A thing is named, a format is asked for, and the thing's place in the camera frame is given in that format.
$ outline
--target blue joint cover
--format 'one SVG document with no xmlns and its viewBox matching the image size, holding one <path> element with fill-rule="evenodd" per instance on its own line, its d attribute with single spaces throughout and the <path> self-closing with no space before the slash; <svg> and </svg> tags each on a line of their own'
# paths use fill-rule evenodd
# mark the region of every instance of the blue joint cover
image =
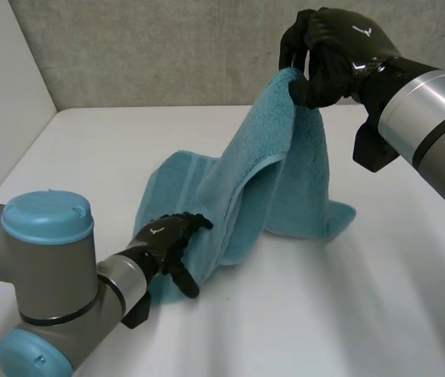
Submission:
<svg viewBox="0 0 445 377">
<path fill-rule="evenodd" d="M 58 349 L 19 328 L 0 342 L 0 366 L 7 377 L 72 377 L 72 365 Z"/>
<path fill-rule="evenodd" d="M 12 237 L 39 245 L 65 245 L 87 237 L 94 222 L 88 200 L 68 191 L 29 192 L 2 211 L 3 229 Z"/>
</svg>

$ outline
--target white table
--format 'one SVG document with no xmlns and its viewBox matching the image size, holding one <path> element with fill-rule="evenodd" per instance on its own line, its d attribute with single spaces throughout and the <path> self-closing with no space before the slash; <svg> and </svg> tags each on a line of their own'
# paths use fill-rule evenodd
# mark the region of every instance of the white table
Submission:
<svg viewBox="0 0 445 377">
<path fill-rule="evenodd" d="M 83 194 L 97 257 L 126 246 L 152 171 L 178 149 L 219 156 L 249 107 L 75 109 L 58 114 L 0 187 Z M 330 196 L 358 215 L 329 244 L 264 234 L 193 302 L 119 325 L 87 377 L 445 377 L 445 202 L 403 159 L 377 174 L 351 160 L 366 118 L 323 110 Z M 0 283 L 0 338 L 18 321 Z"/>
</svg>

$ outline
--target blue towel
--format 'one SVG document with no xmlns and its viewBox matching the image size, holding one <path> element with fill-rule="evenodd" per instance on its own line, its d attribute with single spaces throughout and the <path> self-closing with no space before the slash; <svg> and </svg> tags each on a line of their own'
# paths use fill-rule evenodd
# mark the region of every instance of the blue towel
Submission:
<svg viewBox="0 0 445 377">
<path fill-rule="evenodd" d="M 329 200 L 318 109 L 295 108 L 289 97 L 288 83 L 301 75 L 287 68 L 272 79 L 220 158 L 176 152 L 149 179 L 133 234 L 164 214 L 201 213 L 213 222 L 184 256 L 199 285 L 217 266 L 244 261 L 264 229 L 328 240 L 355 217 L 352 207 Z M 156 277 L 150 292 L 155 302 L 183 297 L 169 276 Z"/>
</svg>

